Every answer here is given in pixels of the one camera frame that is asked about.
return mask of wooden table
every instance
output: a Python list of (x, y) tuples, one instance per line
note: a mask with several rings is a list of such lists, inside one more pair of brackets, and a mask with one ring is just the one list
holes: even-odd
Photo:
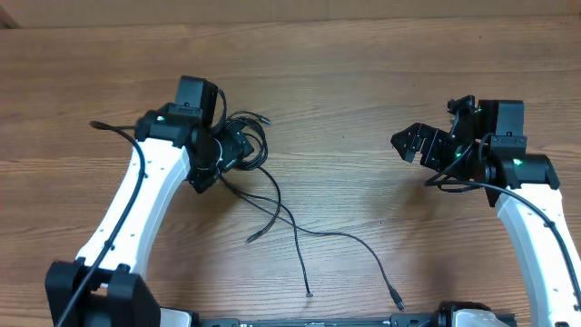
[[(264, 167), (298, 223), (367, 241), (409, 312), (479, 301), (527, 323), (484, 193), (425, 189), (433, 172), (403, 162), (389, 138), (415, 122), (448, 129), (448, 98), (524, 100), (528, 151), (552, 159), (579, 244), (580, 72), (577, 16), (0, 31), (0, 324), (50, 325), (46, 270), (74, 258), (125, 173), (129, 144), (87, 122), (131, 124), (171, 101), (182, 74), (215, 82), (231, 110), (270, 117)], [(259, 172), (228, 177), (274, 196)], [(305, 298), (290, 227), (244, 243), (268, 220), (221, 184), (199, 195), (185, 183), (150, 260), (159, 303), (206, 318), (397, 310), (350, 239), (300, 236)]]

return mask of black motor bracket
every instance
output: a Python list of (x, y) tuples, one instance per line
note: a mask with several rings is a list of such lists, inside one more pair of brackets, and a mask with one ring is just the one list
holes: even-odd
[(219, 92), (218, 86), (205, 79), (182, 76), (175, 103), (148, 111), (135, 125), (137, 141), (153, 137), (186, 147), (191, 166), (188, 182), (198, 193), (216, 182), (218, 172), (226, 173), (254, 151), (242, 126), (224, 126), (224, 114), (212, 127)]
[[(462, 162), (446, 173), (447, 176), (502, 188), (520, 188), (522, 183), (546, 183), (552, 189), (559, 187), (548, 157), (527, 154), (522, 101), (479, 100), (476, 104), (474, 96), (467, 95), (448, 100), (448, 112), (454, 116), (449, 133), (415, 123), (393, 134), (391, 144), (399, 156), (411, 163), (420, 151), (420, 164), (440, 173), (468, 151)], [(486, 192), (488, 203), (494, 206), (499, 193), (489, 189)]]

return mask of black wire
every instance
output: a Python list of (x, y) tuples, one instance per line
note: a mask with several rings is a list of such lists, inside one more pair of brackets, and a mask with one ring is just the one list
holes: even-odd
[(118, 130), (128, 130), (128, 129), (135, 129), (135, 125), (118, 125), (118, 126), (111, 126), (112, 128)]
[[(482, 138), (482, 143), (484, 143), (486, 141), (486, 139), (488, 137), (492, 137), (492, 136), (488, 136), (485, 135)], [(480, 154), (481, 151), (481, 145), (478, 147), (478, 154)], [(569, 277), (571, 279), (571, 284), (573, 285), (573, 289), (575, 291), (575, 297), (577, 300), (577, 306), (581, 307), (581, 287), (579, 286), (579, 281), (576, 277), (576, 272), (575, 272), (575, 268), (573, 267), (573, 262), (571, 260), (571, 256), (569, 254), (568, 249), (566, 248), (565, 245), (565, 241), (563, 241), (563, 237), (561, 236), (561, 234), (559, 233), (559, 230), (556, 228), (556, 225), (553, 221), (550, 220), (550, 218), (548, 218), (545, 213), (543, 213), (540, 209), (538, 209), (534, 204), (532, 204), (529, 200), (525, 199), (524, 197), (518, 195), (517, 193), (514, 193), (510, 190), (504, 189), (502, 187), (498, 187), (495, 185), (491, 185), (488, 183), (480, 183), (480, 182), (472, 182), (472, 181), (460, 181), (460, 180), (454, 180), (454, 181), (450, 181), (450, 177), (446, 176), (445, 178), (443, 178), (440, 181), (436, 181), (440, 176), (448, 173), (449, 171), (452, 170), (452, 168), (454, 168), (456, 165), (458, 165), (462, 160), (464, 160), (464, 158), (468, 155), (468, 153), (470, 152), (470, 150), (472, 149), (474, 145), (474, 142), (471, 143), (466, 150), (462, 153), (461, 156), (459, 156), (451, 165), (449, 165), (448, 167), (446, 167), (442, 172), (435, 174), (434, 176), (432, 176), (431, 178), (429, 178), (426, 182), (424, 182), (425, 186), (437, 186), (440, 190), (445, 191), (445, 192), (449, 192), (449, 193), (461, 193), (461, 192), (466, 192), (466, 191), (470, 191), (468, 188), (472, 188), (472, 189), (477, 189), (477, 188), (488, 188), (490, 190), (494, 190), (494, 191), (498, 191), (501, 192), (503, 194), (506, 194), (508, 196), (511, 196), (517, 200), (519, 200), (522, 204), (524, 204), (525, 206), (527, 206), (530, 210), (532, 210), (533, 212), (535, 212), (540, 218), (541, 220), (545, 223), (546, 227), (549, 228), (551, 230), (551, 232), (553, 233), (553, 235), (555, 236), (556, 242), (559, 245), (559, 248), (561, 250), (561, 253), (563, 254), (563, 259), (565, 261), (565, 265), (567, 268), (567, 272), (569, 273)], [(442, 189), (443, 185), (466, 185), (468, 188), (462, 188), (462, 189), (453, 189), (453, 190), (447, 190), (447, 189)]]
[[(266, 159), (269, 156), (269, 146), (266, 142), (266, 133), (264, 133), (264, 129), (262, 128), (261, 123), (259, 123), (258, 121), (254, 120), (250, 117), (244, 117), (244, 116), (234, 117), (235, 115), (247, 114), (247, 113), (248, 112), (245, 112), (245, 111), (236, 112), (234, 114), (231, 114), (226, 119), (226, 129), (229, 129), (229, 128), (235, 126), (238, 129), (242, 130), (242, 129), (248, 127), (254, 133), (256, 133), (258, 135), (258, 137), (256, 137), (252, 134), (244, 133), (246, 136), (253, 138), (259, 146), (259, 151), (252, 157), (252, 159), (250, 159), (248, 161), (247, 160), (240, 160), (238, 163), (236, 163), (236, 165), (234, 165), (234, 168), (240, 169), (240, 170), (245, 170), (245, 171), (253, 170), (253, 169), (260, 167), (262, 164), (264, 164), (264, 162), (266, 162)], [(264, 119), (267, 119), (259, 114), (254, 114), (254, 113), (250, 113), (250, 114), (252, 114), (256, 117), (262, 117)]]
[[(274, 185), (276, 186), (277, 192), (280, 194), (280, 191), (281, 190), (280, 190), (279, 186), (276, 184), (276, 182), (274, 182), (274, 178), (272, 178), (272, 176), (266, 170), (264, 170), (263, 168), (260, 167), (260, 170), (263, 173), (265, 173), (271, 179), (271, 181), (273, 181)], [(286, 212), (289, 214), (290, 220), (292, 221), (292, 227), (293, 227), (293, 230), (294, 230), (294, 244), (295, 244), (295, 246), (297, 248), (297, 254), (299, 255), (300, 267), (302, 268), (302, 277), (303, 277), (303, 279), (305, 281), (305, 288), (307, 289), (307, 297), (311, 297), (312, 296), (312, 293), (310, 292), (310, 288), (309, 288), (309, 279), (307, 278), (307, 269), (305, 268), (305, 262), (302, 260), (302, 255), (300, 254), (299, 236), (297, 234), (297, 224), (294, 221), (294, 217), (292, 216), (292, 213), (288, 209), (286, 209), (286, 207), (282, 203), (280, 203), (280, 202), (276, 202), (276, 201), (274, 201), (272, 199), (269, 199), (269, 198), (266, 198), (266, 197), (263, 197), (263, 196), (246, 193), (246, 192), (244, 192), (244, 191), (242, 191), (242, 190), (240, 190), (240, 189), (232, 186), (230, 183), (228, 183), (221, 174), (219, 175), (219, 178), (220, 178), (220, 180), (222, 180), (222, 182), (234, 194), (238, 195), (239, 197), (241, 197), (241, 194), (243, 194), (243, 195), (250, 196), (250, 197), (253, 197), (253, 198), (256, 198), (256, 199), (262, 199), (262, 200), (267, 200), (267, 201), (275, 202), (279, 207), (283, 207), (286, 210)], [(273, 217), (276, 217), (277, 216), (274, 213), (269, 213), (269, 214), (271, 214)]]
[(263, 236), (266, 232), (268, 232), (270, 230), (270, 228), (274, 225), (274, 223), (276, 223), (276, 217), (281, 212), (281, 206), (282, 206), (282, 204), (281, 204), (282, 203), (281, 189), (279, 188), (279, 185), (276, 182), (274, 182), (274, 178), (264, 168), (258, 167), (258, 169), (261, 172), (263, 172), (265, 175), (267, 175), (271, 179), (271, 181), (273, 181), (274, 187), (276, 188), (277, 198), (279, 201), (278, 201), (277, 206), (276, 206), (276, 211), (271, 214), (272, 218), (269, 221), (269, 223), (267, 223), (266, 226), (264, 226), (261, 230), (259, 230), (255, 234), (251, 235), (251, 237), (249, 237), (246, 240), (246, 243), (250, 243), (250, 242), (257, 240), (259, 237)]
[[(277, 188), (277, 190), (279, 190), (279, 186), (276, 183), (276, 181), (274, 180), (274, 178), (264, 169), (261, 168), (261, 171), (267, 175), (267, 177), (269, 177), (269, 179), (271, 180), (271, 182), (274, 184), (274, 186)], [(365, 246), (369, 252), (373, 255), (373, 257), (375, 258), (376, 262), (378, 263), (379, 269), (381, 270), (381, 275), (383, 276), (383, 280), (385, 281), (386, 285), (388, 286), (389, 289), (389, 295), (391, 296), (393, 302), (398, 306), (398, 308), (403, 311), (405, 306), (403, 304), (403, 301), (401, 300), (401, 297), (399, 296), (398, 292), (396, 291), (396, 289), (391, 285), (391, 283), (389, 283), (389, 279), (388, 276), (385, 274), (385, 270), (383, 269), (383, 265), (381, 264), (381, 261), (379, 260), (379, 257), (375, 254), (375, 252), (373, 251), (373, 249), (371, 249), (371, 247), (369, 247), (365, 242), (363, 242), (363, 240), (361, 240), (360, 238), (353, 236), (351, 234), (348, 233), (340, 233), (340, 232), (313, 232), (310, 231), (308, 229), (302, 228), (300, 226), (298, 226), (294, 220), (294, 216), (291, 213), (291, 210), (289, 210), (289, 208), (287, 208), (284, 204), (274, 201), (271, 198), (267, 198), (264, 196), (259, 196), (259, 195), (254, 195), (254, 194), (250, 194), (250, 193), (246, 193), (244, 191), (242, 191), (241, 189), (235, 187), (234, 185), (230, 184), (229, 182), (227, 182), (223, 176), (221, 176), (221, 180), (224, 182), (224, 184), (226, 185), (226, 187), (228, 187), (234, 194), (236, 194), (238, 197), (240, 197), (242, 200), (244, 200), (245, 202), (249, 203), (250, 205), (254, 206), (255, 208), (272, 215), (273, 217), (276, 217), (280, 220), (282, 220), (283, 222), (291, 225), (293, 227), (293, 229), (295, 230), (295, 241), (297, 240), (297, 230), (300, 230), (302, 232), (305, 233), (309, 233), (311, 235), (316, 235), (316, 236), (343, 236), (343, 237), (349, 237), (359, 243), (361, 243), (363, 246)], [(253, 201), (249, 200), (248, 198), (246, 198), (245, 196), (250, 196), (252, 198), (256, 198), (256, 199), (260, 199), (260, 200), (265, 200), (271, 203), (275, 203), (278, 206), (282, 207), (282, 209), (284, 209), (284, 211), (289, 215), (291, 222), (289, 222), (288, 220), (280, 217), (278, 214), (276, 213), (272, 213), (264, 208), (262, 208), (261, 206), (259, 206), (258, 204), (254, 203)], [(307, 276), (306, 273), (304, 271), (304, 266), (303, 266), (303, 273), (304, 273), (304, 278), (305, 278), (305, 283), (307, 283)]]
[(135, 188), (133, 188), (133, 193), (131, 194), (131, 197), (129, 198), (129, 202), (127, 203), (127, 205), (125, 205), (125, 209), (123, 210), (123, 213), (121, 214), (121, 217), (119, 218), (119, 221), (117, 221), (117, 224), (113, 228), (111, 235), (109, 235), (109, 239), (107, 239), (107, 241), (105, 241), (105, 243), (103, 245), (103, 249), (101, 250), (101, 252), (97, 256), (97, 259), (95, 259), (93, 265), (89, 269), (89, 272), (85, 275), (85, 277), (83, 278), (83, 280), (81, 281), (81, 283), (77, 287), (76, 291), (74, 292), (73, 296), (71, 297), (69, 302), (66, 304), (66, 307), (64, 308), (64, 311), (61, 314), (61, 316), (58, 320), (58, 323), (56, 324), (56, 326), (58, 326), (58, 327), (63, 326), (66, 319), (70, 316), (71, 312), (73, 311), (74, 306), (79, 301), (81, 294), (84, 293), (84, 290), (86, 289), (86, 287), (89, 284), (89, 282), (91, 281), (93, 275), (96, 273), (97, 269), (99, 268), (99, 264), (101, 264), (105, 255), (109, 252), (109, 249), (111, 249), (111, 246), (113, 245), (113, 241), (115, 240), (115, 237), (117, 237), (117, 234), (121, 230), (121, 227), (123, 226), (123, 223), (125, 222), (125, 219), (127, 218), (127, 215), (129, 214), (129, 212), (131, 211), (131, 208), (133, 207), (133, 204), (135, 203), (135, 199), (137, 198), (137, 194), (139, 193), (139, 190), (142, 187), (143, 178), (145, 176), (145, 156), (143, 155), (142, 148), (129, 134), (127, 134), (126, 132), (122, 131), (121, 129), (119, 129), (115, 126), (110, 126), (110, 125), (105, 124), (105, 123), (92, 121), (89, 123), (89, 125), (91, 125), (93, 128), (96, 128), (96, 129), (116, 132), (117, 134), (119, 134), (120, 136), (125, 138), (127, 141), (129, 141), (133, 145), (133, 147), (135, 147), (135, 150), (139, 154), (140, 167), (139, 167), (139, 173), (137, 175), (137, 183), (135, 184)]

